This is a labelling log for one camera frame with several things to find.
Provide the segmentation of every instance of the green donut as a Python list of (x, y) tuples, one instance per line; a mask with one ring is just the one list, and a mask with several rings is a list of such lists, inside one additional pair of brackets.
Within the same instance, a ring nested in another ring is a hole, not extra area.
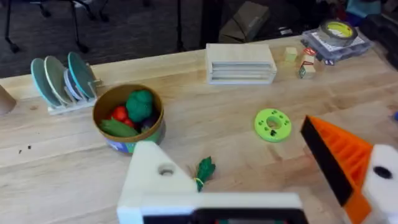
[(264, 109), (254, 119), (254, 130), (266, 141), (280, 142), (292, 132), (292, 123), (286, 114), (276, 109)]

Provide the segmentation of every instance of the wooden tabletop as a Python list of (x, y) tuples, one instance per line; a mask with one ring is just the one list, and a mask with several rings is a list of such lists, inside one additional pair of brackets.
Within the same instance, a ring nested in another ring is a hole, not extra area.
[[(311, 80), (282, 61), (299, 37), (266, 41), (277, 62), (271, 85), (208, 85), (204, 50), (93, 66), (104, 92), (141, 83), (159, 93), (167, 125), (161, 147), (192, 174), (207, 156), (216, 172), (207, 192), (297, 192), (310, 223), (341, 223), (342, 210), (299, 130), (318, 116), (374, 143), (398, 147), (398, 73), (374, 50)], [(116, 204), (130, 156), (110, 149), (91, 121), (91, 108), (50, 116), (30, 75), (0, 80), (17, 98), (0, 117), (0, 223), (117, 223)], [(269, 143), (254, 132), (263, 108), (293, 121), (288, 140)]]

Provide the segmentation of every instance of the plate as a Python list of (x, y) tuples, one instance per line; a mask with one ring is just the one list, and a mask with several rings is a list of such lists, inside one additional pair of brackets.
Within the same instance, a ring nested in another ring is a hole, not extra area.
[(69, 71), (75, 81), (77, 88), (87, 97), (93, 98), (94, 94), (91, 91), (89, 82), (94, 83), (94, 74), (81, 57), (75, 52), (68, 54)]
[(47, 56), (44, 59), (44, 70), (47, 81), (51, 86), (55, 96), (62, 100), (64, 103), (72, 103), (71, 99), (65, 91), (65, 80), (63, 79), (63, 71), (65, 67), (54, 56)]
[(79, 91), (76, 89), (76, 84), (73, 81), (72, 76), (70, 75), (69, 69), (66, 69), (63, 72), (63, 79), (65, 80), (65, 84), (67, 85), (68, 90), (72, 94), (72, 96), (78, 100), (82, 100), (83, 98), (79, 94)]
[(41, 58), (33, 59), (30, 63), (30, 72), (36, 88), (39, 90), (43, 99), (52, 106), (61, 106), (58, 98), (52, 92), (51, 86), (45, 77), (44, 61)]

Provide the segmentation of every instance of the tape roll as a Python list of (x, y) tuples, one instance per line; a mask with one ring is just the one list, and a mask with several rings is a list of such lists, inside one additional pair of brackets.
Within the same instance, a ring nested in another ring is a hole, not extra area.
[(321, 24), (319, 38), (336, 47), (346, 47), (352, 44), (358, 36), (356, 29), (346, 22), (329, 20)]

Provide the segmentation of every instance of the tan bowl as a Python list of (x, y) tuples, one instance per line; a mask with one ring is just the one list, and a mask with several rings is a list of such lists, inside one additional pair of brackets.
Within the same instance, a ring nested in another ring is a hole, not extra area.
[[(106, 119), (106, 117), (115, 107), (125, 104), (129, 94), (135, 90), (149, 90), (153, 94), (154, 106), (159, 112), (159, 118), (157, 119), (155, 125), (142, 134), (126, 138), (112, 136), (102, 131), (100, 128), (101, 120)], [(139, 84), (125, 84), (108, 90), (97, 99), (93, 109), (93, 121), (98, 131), (105, 137), (110, 146), (121, 152), (133, 152), (136, 142), (138, 141), (148, 140), (157, 142), (159, 140), (163, 121), (163, 113), (164, 109), (162, 100), (153, 89)]]

